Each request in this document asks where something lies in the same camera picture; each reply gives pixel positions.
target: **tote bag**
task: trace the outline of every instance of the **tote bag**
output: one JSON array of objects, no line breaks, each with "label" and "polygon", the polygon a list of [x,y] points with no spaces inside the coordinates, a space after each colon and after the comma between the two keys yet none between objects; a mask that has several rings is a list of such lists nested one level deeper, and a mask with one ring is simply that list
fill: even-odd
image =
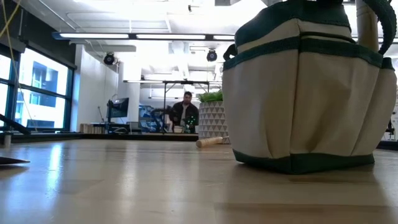
[{"label": "tote bag", "polygon": [[235,34],[223,94],[235,158],[303,174],[374,162],[396,100],[383,54],[396,34],[385,0],[367,0],[384,41],[378,53],[356,44],[344,7],[289,0],[263,9]]}]

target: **ceiling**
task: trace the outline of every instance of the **ceiling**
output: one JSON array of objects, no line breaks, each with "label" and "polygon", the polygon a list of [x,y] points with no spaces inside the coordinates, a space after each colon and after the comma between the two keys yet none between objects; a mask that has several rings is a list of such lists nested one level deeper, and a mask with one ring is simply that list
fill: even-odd
[{"label": "ceiling", "polygon": [[[263,1],[267,2],[233,1],[237,3],[228,6],[230,0],[22,0],[22,6],[60,32],[234,34],[266,7]],[[398,8],[397,2],[392,1],[394,8]],[[345,6],[345,9],[352,35],[357,36],[356,8]],[[171,74],[186,67],[190,73],[202,71],[206,77],[207,71],[219,69],[222,54],[231,43],[186,42],[184,57],[170,52],[169,41],[101,40],[92,41],[86,49],[90,51],[91,45],[96,48],[99,44],[101,48],[104,45],[136,46],[137,52],[131,56],[140,58],[143,75]],[[218,60],[207,62],[207,52],[192,54],[191,46],[215,49]],[[104,52],[96,49],[94,55],[100,59]],[[398,55],[398,47],[394,46],[388,54]]]}]

